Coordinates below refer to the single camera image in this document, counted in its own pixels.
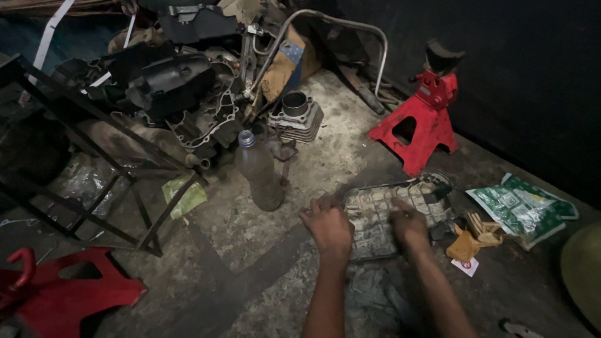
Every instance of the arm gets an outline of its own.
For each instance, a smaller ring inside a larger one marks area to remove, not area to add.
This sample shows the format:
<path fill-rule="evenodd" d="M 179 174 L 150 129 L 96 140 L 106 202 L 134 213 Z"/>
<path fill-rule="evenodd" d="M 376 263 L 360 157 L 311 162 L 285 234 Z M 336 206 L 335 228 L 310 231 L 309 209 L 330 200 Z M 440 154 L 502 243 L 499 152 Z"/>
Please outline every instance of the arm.
<path fill-rule="evenodd" d="M 319 250 L 319 272 L 302 337 L 344 337 L 344 278 L 355 227 L 330 196 L 311 200 L 299 217 Z"/>
<path fill-rule="evenodd" d="M 426 216 L 400 200 L 393 200 L 391 222 L 424 285 L 436 328 L 443 338 L 476 338 L 478 335 L 457 300 L 453 288 L 430 251 Z"/>

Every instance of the metal rack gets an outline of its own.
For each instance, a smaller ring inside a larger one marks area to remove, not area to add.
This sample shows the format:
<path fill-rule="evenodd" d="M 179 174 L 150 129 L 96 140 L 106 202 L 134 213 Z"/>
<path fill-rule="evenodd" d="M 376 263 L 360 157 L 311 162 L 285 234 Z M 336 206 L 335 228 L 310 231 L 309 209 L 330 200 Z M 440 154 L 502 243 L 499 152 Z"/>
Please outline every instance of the metal rack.
<path fill-rule="evenodd" d="M 104 150 L 102 150 L 102 148 L 100 148 L 100 146 L 98 146 L 98 144 L 96 144 L 88 135 L 82 132 L 75 125 L 75 123 L 73 123 L 69 119 L 67 114 L 60 109 L 60 107 L 56 106 L 56 104 L 52 100 L 50 100 L 46 95 L 44 95 L 35 85 L 31 84 L 31 82 L 28 80 L 28 75 L 33 76 L 38 80 L 39 83 L 42 83 L 45 86 L 49 87 L 51 90 L 56 92 L 56 94 L 72 101 L 79 108 L 89 112 L 91 115 L 108 123 L 113 128 L 124 133 L 131 139 L 135 140 L 146 152 L 148 152 L 152 156 L 162 159 L 171 168 L 142 169 L 123 167 L 114 158 L 112 158 Z M 96 153 L 104 160 L 108 161 L 110 165 L 113 168 L 115 168 L 116 174 L 111 178 L 108 184 L 104 187 L 104 190 L 102 191 L 100 196 L 98 196 L 96 201 L 88 209 L 84 209 L 77 203 L 74 203 L 71 200 L 56 195 L 55 193 L 49 191 L 45 187 L 37 185 L 36 183 L 28 180 L 27 178 L 21 176 L 18 173 L 10 172 L 6 170 L 6 168 L 0 168 L 0 194 L 6 196 L 10 201 L 15 203 L 16 205 L 32 213 L 41 222 L 47 224 L 57 235 L 60 235 L 65 240 L 70 241 L 74 244 L 81 245 L 84 247 L 100 245 L 96 242 L 82 240 L 75 234 L 75 232 L 80 228 L 80 226 L 86 220 L 88 220 L 93 223 L 96 223 L 105 231 L 114 234 L 115 236 L 125 240 L 130 244 L 126 246 L 102 244 L 100 246 L 125 248 L 130 250 L 144 250 L 157 257 L 162 256 L 156 233 L 159 230 L 159 227 L 165 222 L 173 208 L 177 205 L 177 203 L 186 193 L 186 191 L 190 188 L 190 186 L 192 186 L 192 184 L 194 184 L 194 182 L 196 182 L 199 179 L 197 173 L 191 169 L 186 168 L 182 163 L 175 160 L 173 157 L 165 153 L 160 148 L 156 147 L 154 144 L 148 142 L 147 140 L 140 137 L 138 134 L 121 125 L 119 122 L 111 118 L 108 114 L 98 109 L 98 107 L 94 106 L 89 100 L 89 98 L 87 98 L 83 94 L 63 87 L 61 84 L 57 83 L 49 76 L 45 75 L 42 71 L 35 68 L 29 61 L 27 61 L 25 57 L 19 54 L 10 58 L 10 60 L 8 60 L 6 63 L 0 64 L 0 88 L 4 88 L 13 82 L 17 82 L 19 85 L 21 85 L 21 87 L 23 87 L 25 91 L 27 91 L 31 96 L 36 98 L 38 102 L 40 102 L 46 109 L 48 109 L 48 111 L 52 112 L 60 123 L 62 123 L 67 129 L 70 129 L 74 133 L 75 137 L 78 138 L 79 141 L 81 141 L 81 145 L 84 146 L 86 150 Z M 148 179 L 152 177 L 179 175 L 191 175 L 191 177 L 173 196 L 173 198 L 167 204 L 167 206 L 165 207 L 161 215 L 158 217 L 158 219 L 155 222 L 152 222 L 148 215 L 148 212 L 146 211 L 146 208 L 144 207 L 140 193 L 134 186 L 134 183 L 142 178 Z M 138 209 L 144 221 L 144 225 L 146 226 L 147 230 L 140 239 L 134 238 L 133 236 L 127 234 L 126 232 L 118 229 L 117 227 L 113 226 L 112 224 L 108 223 L 103 219 L 100 219 L 99 217 L 93 214 L 96 207 L 100 204 L 104 197 L 106 197 L 106 195 L 115 185 L 119 177 L 124 177 L 128 181 L 129 188 L 133 194 L 136 204 L 138 205 Z M 73 226 L 69 228 L 63 227 L 62 225 L 58 224 L 56 221 L 48 217 L 40 209 L 32 205 L 29 201 L 16 197 L 14 194 L 11 193 L 10 189 L 2 182 L 11 182 L 11 184 L 14 186 L 18 186 L 19 188 L 27 189 L 28 191 L 32 191 L 36 194 L 43 195 L 52 200 L 54 203 L 60 204 L 68 210 L 78 214 L 81 218 Z"/>

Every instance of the dirty plastic bottle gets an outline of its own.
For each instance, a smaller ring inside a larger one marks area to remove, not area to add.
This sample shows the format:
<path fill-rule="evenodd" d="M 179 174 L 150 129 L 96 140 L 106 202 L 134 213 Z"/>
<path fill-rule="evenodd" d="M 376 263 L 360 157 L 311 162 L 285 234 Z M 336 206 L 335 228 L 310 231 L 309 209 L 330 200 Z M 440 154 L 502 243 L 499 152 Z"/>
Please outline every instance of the dirty plastic bottle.
<path fill-rule="evenodd" d="M 284 200 L 284 190 L 273 168 L 273 156 L 267 145 L 255 139 L 249 130 L 238 134 L 236 167 L 251 185 L 252 201 L 265 211 L 272 211 Z"/>

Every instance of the dirty floor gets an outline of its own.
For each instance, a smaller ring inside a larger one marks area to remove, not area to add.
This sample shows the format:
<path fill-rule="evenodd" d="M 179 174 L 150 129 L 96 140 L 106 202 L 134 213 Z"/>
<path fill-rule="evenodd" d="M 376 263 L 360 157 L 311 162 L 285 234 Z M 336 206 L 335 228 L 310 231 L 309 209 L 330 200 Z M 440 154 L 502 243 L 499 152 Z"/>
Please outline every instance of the dirty floor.
<path fill-rule="evenodd" d="M 232 155 L 223 156 L 219 170 L 206 177 L 209 200 L 183 218 L 168 219 L 159 230 L 163 257 L 113 252 L 130 276 L 144 281 L 148 292 L 134 308 L 105 313 L 99 325 L 92 325 L 97 327 L 94 337 L 299 335 L 319 260 L 297 211 L 324 193 L 342 196 L 351 188 L 407 179 L 402 163 L 383 145 L 372 144 L 364 136 L 380 118 L 333 73 L 319 71 L 300 90 L 320 104 L 325 117 L 315 142 L 298 145 L 280 208 L 274 212 L 259 210 L 251 201 L 248 184 L 233 165 Z M 425 171 L 440 172 L 452 180 L 451 199 L 458 211 L 480 211 L 464 191 L 497 184 L 509 172 L 569 199 L 581 213 L 580 220 L 569 222 L 566 230 L 529 253 L 512 242 L 482 249 L 472 278 L 445 255 L 452 241 L 433 245 L 443 272 L 481 336 L 504 337 L 497 323 L 511 318 L 547 338 L 592 337 L 563 291 L 556 262 L 565 240 L 598 220 L 600 212 L 456 137 L 458 151 L 449 156 L 437 150 Z M 276 169 L 281 171 L 282 163 L 277 162 Z M 165 206 L 160 189 L 165 182 L 137 183 L 152 219 Z M 4 215 L 11 220 L 18 217 L 28 218 L 18 209 Z M 109 218 L 134 235 L 142 232 L 139 213 L 129 195 L 113 204 Z M 97 230 L 90 227 L 93 236 Z M 99 242 L 109 240 L 110 235 L 99 238 Z M 44 229 L 8 225 L 0 228 L 0 256 L 7 257 L 29 245 L 40 257 L 54 241 Z M 49 258 L 77 250 L 59 241 Z M 0 268 L 7 266 L 2 262 Z M 374 288 L 351 287 L 370 285 L 359 283 L 365 280 Z M 383 305 L 390 302 L 396 306 Z M 403 256 L 351 267 L 346 306 L 348 337 L 431 335 L 419 283 Z"/>

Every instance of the red jack stand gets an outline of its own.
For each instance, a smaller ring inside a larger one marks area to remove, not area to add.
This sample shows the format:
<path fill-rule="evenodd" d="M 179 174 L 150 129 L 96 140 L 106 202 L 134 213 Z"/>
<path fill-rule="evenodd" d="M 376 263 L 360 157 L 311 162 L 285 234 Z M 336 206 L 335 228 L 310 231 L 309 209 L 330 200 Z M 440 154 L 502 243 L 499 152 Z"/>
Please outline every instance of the red jack stand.
<path fill-rule="evenodd" d="M 403 171 L 409 176 L 420 173 L 439 144 L 450 153 L 457 150 L 447 106 L 457 98 L 457 77 L 451 71 L 464 54 L 448 52 L 435 40 L 428 42 L 427 69 L 414 77 L 419 89 L 367 133 L 370 140 L 382 141 L 403 159 Z M 404 145 L 392 129 L 408 117 L 415 119 L 416 126 L 411 143 Z"/>
<path fill-rule="evenodd" d="M 123 277 L 106 257 L 110 249 L 89 248 L 35 265 L 33 250 L 22 248 L 23 272 L 0 269 L 0 310 L 14 312 L 43 338 L 77 338 L 81 320 L 113 306 L 134 305 L 146 291 L 138 280 Z M 79 262 L 94 263 L 98 279 L 62 279 L 60 270 Z"/>

